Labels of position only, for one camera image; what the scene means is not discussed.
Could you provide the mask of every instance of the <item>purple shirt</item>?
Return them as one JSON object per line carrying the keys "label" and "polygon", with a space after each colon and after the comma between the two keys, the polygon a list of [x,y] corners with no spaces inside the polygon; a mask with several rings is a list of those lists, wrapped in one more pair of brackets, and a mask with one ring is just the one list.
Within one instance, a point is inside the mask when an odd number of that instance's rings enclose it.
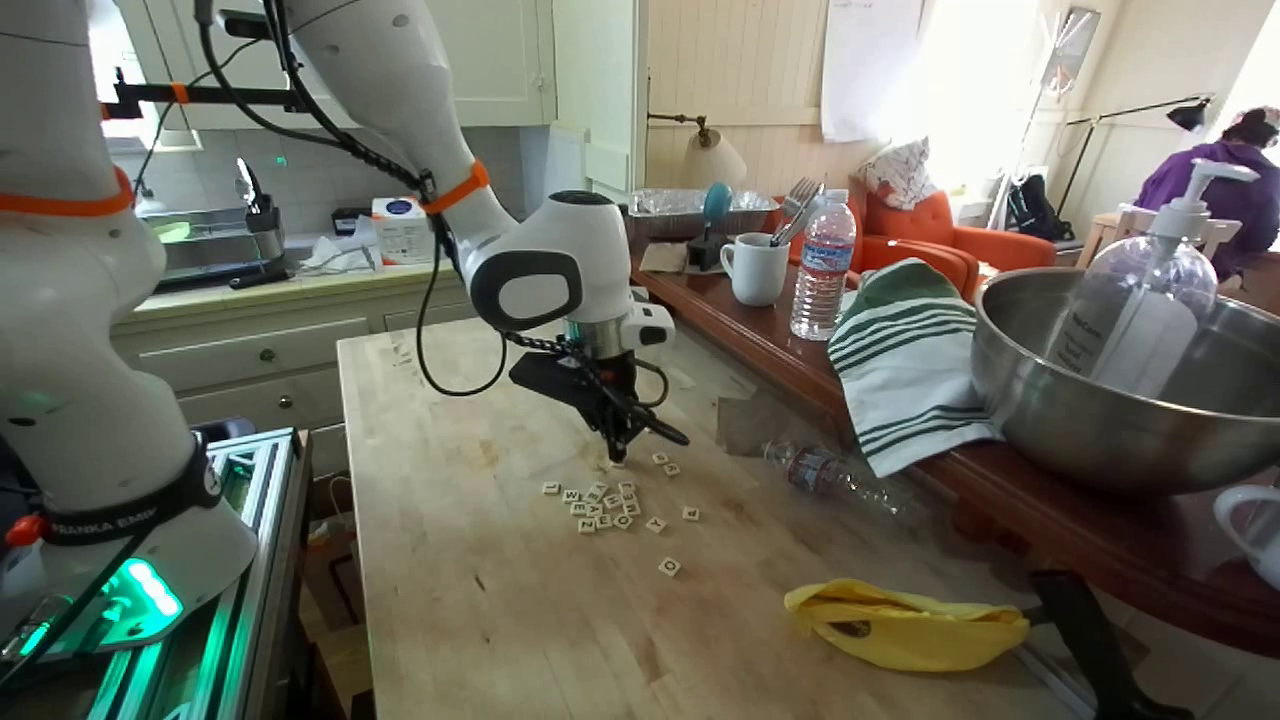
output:
{"label": "purple shirt", "polygon": [[1211,267],[1219,280],[1241,278],[1249,261],[1264,258],[1278,244],[1278,213],[1280,213],[1280,170],[1256,150],[1241,141],[1197,146],[1187,154],[1168,156],[1137,196],[1142,209],[1163,209],[1183,196],[1193,184],[1193,160],[1244,164],[1256,171],[1251,184],[1211,180],[1205,188],[1205,204],[1218,221],[1241,221],[1241,232],[1211,252]]}

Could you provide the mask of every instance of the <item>wooden table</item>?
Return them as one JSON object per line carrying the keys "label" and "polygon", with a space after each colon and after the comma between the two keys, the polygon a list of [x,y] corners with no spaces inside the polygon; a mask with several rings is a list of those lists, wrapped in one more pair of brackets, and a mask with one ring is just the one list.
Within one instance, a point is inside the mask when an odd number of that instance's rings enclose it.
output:
{"label": "wooden table", "polygon": [[[625,465],[566,404],[502,379],[473,402],[436,395],[411,338],[339,340],[368,659],[380,718],[1067,718],[1003,657],[969,678],[877,674],[800,637],[789,590],[861,578],[947,602],[1022,602],[974,555],[944,555],[851,510],[813,501],[759,457],[727,457],[718,404],[759,378],[683,334],[650,354],[672,378],[666,421],[692,438],[639,438]],[[496,338],[432,325],[442,385],[479,385]],[[670,534],[575,535],[541,485],[636,485]]]}
{"label": "wooden table", "polygon": [[[824,425],[846,425],[846,393],[824,346],[793,340],[789,300],[742,307],[726,278],[645,278],[683,325],[797,393]],[[1280,657],[1280,591],[1272,591],[1211,520],[1211,492],[1120,505],[1080,492],[1007,446],[974,446],[921,465],[966,510],[1018,534],[1050,563],[1168,625]]]}

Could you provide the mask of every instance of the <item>black handle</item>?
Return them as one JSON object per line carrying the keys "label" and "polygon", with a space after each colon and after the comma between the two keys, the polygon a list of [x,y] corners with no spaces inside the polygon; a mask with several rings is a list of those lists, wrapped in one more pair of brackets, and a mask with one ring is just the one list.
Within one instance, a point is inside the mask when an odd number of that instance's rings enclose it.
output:
{"label": "black handle", "polygon": [[1137,690],[1117,627],[1076,574],[1032,574],[1032,590],[1098,694],[1098,720],[1193,720]]}

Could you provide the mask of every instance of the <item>lamp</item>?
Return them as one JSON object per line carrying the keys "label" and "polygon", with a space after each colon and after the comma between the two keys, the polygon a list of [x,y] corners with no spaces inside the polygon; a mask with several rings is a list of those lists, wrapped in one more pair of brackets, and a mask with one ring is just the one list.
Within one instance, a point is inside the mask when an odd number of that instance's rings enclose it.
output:
{"label": "lamp", "polygon": [[689,188],[708,188],[708,184],[742,188],[750,180],[743,154],[736,154],[726,133],[708,129],[708,116],[650,114],[650,121],[696,124],[679,160]]}
{"label": "lamp", "polygon": [[1087,146],[1094,146],[1098,124],[1117,121],[1117,116],[1156,114],[1156,108],[1173,108],[1168,121],[1173,121],[1176,129],[1193,133],[1193,129],[1205,124],[1208,97],[1176,97],[1176,99],[1162,99],[1162,103],[1137,103],[1137,108],[1117,108],[1117,114],[1067,121],[1067,124],[1087,124],[1087,129],[1083,129],[1080,154],[1076,154],[1076,160],[1071,160],[1064,196],[1058,199],[1058,213],[1067,209],[1067,196],[1071,196],[1076,171],[1080,171],[1080,164],[1083,164],[1083,156],[1087,156]]}

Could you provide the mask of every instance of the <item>plastic water bottle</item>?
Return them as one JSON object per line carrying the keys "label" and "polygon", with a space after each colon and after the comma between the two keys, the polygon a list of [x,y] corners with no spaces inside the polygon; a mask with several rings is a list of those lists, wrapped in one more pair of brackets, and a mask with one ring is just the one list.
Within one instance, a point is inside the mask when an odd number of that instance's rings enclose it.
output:
{"label": "plastic water bottle", "polygon": [[851,239],[857,221],[850,213],[850,192],[827,188],[824,196],[818,196],[800,249],[793,338],[827,340],[838,334]]}

